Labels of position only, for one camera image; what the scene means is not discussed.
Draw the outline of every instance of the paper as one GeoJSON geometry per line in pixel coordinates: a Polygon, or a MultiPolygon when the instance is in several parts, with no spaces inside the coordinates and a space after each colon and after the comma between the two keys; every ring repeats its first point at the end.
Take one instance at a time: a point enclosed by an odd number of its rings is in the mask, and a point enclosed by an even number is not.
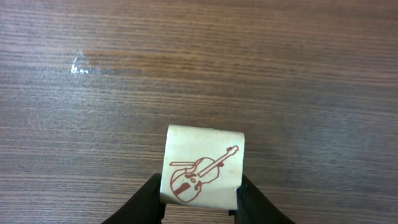
{"type": "Polygon", "coordinates": [[[237,210],[243,154],[243,133],[170,125],[160,200],[237,210]]]}

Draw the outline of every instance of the violin drawing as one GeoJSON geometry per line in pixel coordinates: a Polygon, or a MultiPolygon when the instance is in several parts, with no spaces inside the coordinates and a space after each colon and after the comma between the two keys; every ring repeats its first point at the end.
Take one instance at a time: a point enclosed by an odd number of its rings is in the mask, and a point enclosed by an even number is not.
{"type": "Polygon", "coordinates": [[[182,202],[188,203],[198,197],[204,184],[210,184],[220,176],[223,162],[236,154],[238,146],[228,147],[226,153],[214,160],[202,157],[195,162],[171,162],[170,166],[184,166],[176,170],[170,179],[173,194],[182,202]]]}

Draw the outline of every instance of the brown wooden surface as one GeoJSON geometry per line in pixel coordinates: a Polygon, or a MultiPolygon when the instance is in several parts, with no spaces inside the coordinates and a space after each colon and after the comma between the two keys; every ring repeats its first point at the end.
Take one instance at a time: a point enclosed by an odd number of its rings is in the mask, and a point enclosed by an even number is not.
{"type": "Polygon", "coordinates": [[[395,0],[2,0],[0,223],[102,222],[169,124],[244,132],[244,173],[297,223],[397,223],[397,103],[395,0]]]}

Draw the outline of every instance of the cello drawing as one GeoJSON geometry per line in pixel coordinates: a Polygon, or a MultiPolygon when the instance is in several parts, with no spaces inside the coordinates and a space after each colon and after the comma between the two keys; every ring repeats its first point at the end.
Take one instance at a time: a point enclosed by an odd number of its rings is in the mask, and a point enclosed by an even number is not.
{"type": "Polygon", "coordinates": [[[236,154],[238,146],[231,146],[226,153],[214,160],[202,157],[195,162],[171,162],[170,166],[183,166],[176,170],[170,179],[173,194],[182,202],[188,203],[198,197],[202,186],[210,184],[220,176],[220,167],[230,156],[236,154]]]}

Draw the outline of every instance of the violin body drawing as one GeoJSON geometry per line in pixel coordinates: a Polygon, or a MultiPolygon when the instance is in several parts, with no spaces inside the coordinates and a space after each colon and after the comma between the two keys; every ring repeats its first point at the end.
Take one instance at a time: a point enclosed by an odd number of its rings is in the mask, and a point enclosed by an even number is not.
{"type": "Polygon", "coordinates": [[[191,202],[202,192],[204,185],[212,183],[220,176],[220,167],[224,161],[236,154],[238,146],[228,147],[226,153],[214,160],[202,157],[195,162],[171,162],[170,166],[184,166],[174,171],[170,178],[170,187],[173,194],[181,202],[191,202]]]}

